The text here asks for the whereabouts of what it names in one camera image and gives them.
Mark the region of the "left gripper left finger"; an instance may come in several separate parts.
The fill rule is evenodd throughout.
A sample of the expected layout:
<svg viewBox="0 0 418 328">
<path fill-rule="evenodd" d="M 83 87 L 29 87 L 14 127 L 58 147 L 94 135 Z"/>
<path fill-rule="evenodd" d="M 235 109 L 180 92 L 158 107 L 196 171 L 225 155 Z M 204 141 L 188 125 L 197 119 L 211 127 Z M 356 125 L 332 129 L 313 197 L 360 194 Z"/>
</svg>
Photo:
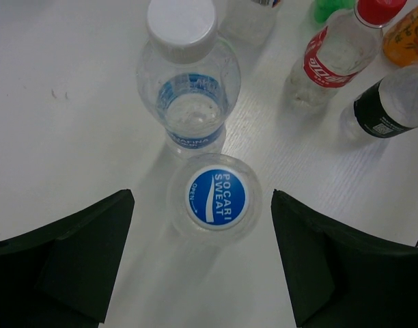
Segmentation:
<svg viewBox="0 0 418 328">
<path fill-rule="evenodd" d="M 135 205 L 123 189 L 0 241 L 0 327 L 104 323 Z"/>
</svg>

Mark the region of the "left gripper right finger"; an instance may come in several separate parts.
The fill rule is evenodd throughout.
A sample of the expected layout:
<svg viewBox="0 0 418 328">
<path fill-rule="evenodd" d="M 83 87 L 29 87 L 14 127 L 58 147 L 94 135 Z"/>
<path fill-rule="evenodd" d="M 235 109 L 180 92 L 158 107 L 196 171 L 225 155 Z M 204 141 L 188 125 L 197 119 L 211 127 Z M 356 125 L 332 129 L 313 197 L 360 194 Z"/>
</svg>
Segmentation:
<svg viewBox="0 0 418 328">
<path fill-rule="evenodd" d="M 418 247 L 327 217 L 283 191 L 271 214 L 297 327 L 418 327 Z"/>
</svg>

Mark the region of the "clear Pocari bottle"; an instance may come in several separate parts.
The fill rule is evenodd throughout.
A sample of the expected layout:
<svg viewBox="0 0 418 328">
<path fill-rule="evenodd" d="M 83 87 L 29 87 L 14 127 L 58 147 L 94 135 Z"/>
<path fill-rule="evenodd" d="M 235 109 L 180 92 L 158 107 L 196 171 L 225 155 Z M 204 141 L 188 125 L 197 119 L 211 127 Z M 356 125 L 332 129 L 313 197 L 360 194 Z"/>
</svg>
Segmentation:
<svg viewBox="0 0 418 328">
<path fill-rule="evenodd" d="M 262 213 L 262 188 L 253 169 L 219 153 L 187 160 L 167 189 L 172 226 L 184 237 L 223 247 L 248 236 Z"/>
</svg>

